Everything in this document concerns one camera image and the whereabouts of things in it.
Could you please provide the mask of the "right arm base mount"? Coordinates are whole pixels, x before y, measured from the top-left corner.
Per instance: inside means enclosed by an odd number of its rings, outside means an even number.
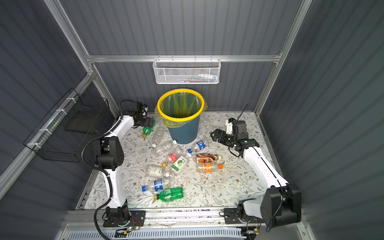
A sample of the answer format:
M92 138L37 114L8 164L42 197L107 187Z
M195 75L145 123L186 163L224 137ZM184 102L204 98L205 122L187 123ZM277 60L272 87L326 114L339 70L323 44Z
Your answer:
M265 221L257 218L246 215L245 213L239 212L237 208L224 208L220 216L224 217L225 223L227 225L234 224L263 224Z

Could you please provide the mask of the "orange label bottle orange cap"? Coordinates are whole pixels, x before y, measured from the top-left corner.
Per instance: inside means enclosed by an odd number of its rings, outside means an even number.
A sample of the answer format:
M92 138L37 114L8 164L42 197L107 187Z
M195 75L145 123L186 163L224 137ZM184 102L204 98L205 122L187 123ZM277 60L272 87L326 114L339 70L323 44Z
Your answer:
M222 169L223 169L223 164L218 164L214 162L197 164L197 172L201 174L210 174Z

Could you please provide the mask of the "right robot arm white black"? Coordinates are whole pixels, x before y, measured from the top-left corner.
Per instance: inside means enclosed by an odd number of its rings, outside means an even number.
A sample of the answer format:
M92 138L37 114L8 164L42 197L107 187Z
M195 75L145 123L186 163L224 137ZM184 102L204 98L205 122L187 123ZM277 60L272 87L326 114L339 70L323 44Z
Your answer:
M266 224L268 230L299 223L302 220L302 194L300 188L285 180L270 164L262 152L260 144L250 139L245 121L230 118L226 129L216 129L210 134L214 142L234 149L236 157L243 158L253 169L258 179L266 187L263 199L241 200L236 212L225 209L227 224L258 220Z

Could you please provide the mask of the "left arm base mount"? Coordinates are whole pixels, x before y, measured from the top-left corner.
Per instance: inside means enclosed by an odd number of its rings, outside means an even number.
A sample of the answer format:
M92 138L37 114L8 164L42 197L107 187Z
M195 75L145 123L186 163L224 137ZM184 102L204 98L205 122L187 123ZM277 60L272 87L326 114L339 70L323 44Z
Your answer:
M142 227L146 218L146 211L130 211L129 209L106 209L102 216L103 227Z

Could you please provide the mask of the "green bottle yellow cap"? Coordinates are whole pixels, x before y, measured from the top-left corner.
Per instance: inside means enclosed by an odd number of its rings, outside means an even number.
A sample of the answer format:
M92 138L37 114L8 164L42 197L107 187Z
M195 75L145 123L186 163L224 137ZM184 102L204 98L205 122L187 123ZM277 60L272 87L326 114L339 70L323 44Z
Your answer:
M143 133L142 133L143 139L145 139L148 135L151 134L155 125L156 125L156 121L153 119L150 119L147 122L145 122L144 128L143 128Z
M160 193L154 195L154 200L168 203L178 199L182 199L184 197L183 190L183 187L165 189Z

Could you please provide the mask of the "blue label bottle blue cap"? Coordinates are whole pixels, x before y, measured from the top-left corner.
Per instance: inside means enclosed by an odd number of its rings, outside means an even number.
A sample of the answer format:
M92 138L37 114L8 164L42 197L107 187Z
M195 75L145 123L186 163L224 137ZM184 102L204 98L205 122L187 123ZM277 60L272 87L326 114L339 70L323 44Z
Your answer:
M142 186L142 192L146 193L159 193L171 187L169 179L158 179L150 182L148 185Z

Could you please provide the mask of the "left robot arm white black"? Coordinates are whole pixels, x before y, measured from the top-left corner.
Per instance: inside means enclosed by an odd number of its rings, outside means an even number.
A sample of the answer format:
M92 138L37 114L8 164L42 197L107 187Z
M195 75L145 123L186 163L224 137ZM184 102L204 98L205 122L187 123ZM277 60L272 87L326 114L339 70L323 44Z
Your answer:
M123 137L130 129L151 127L154 119L148 117L148 106L138 101L122 100L119 103L119 115L112 127L103 135L91 139L81 152L81 162L105 177L107 186L106 219L130 219L127 199L121 184L121 166L124 151L121 145Z

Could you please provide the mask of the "brown tea bottle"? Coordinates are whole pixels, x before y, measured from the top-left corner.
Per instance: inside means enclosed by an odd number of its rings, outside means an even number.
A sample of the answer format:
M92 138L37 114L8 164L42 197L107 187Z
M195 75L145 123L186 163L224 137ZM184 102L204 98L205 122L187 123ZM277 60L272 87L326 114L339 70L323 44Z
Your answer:
M219 163L222 161L222 156L210 153L201 153L195 155L195 160L199 164L207 164L211 162Z

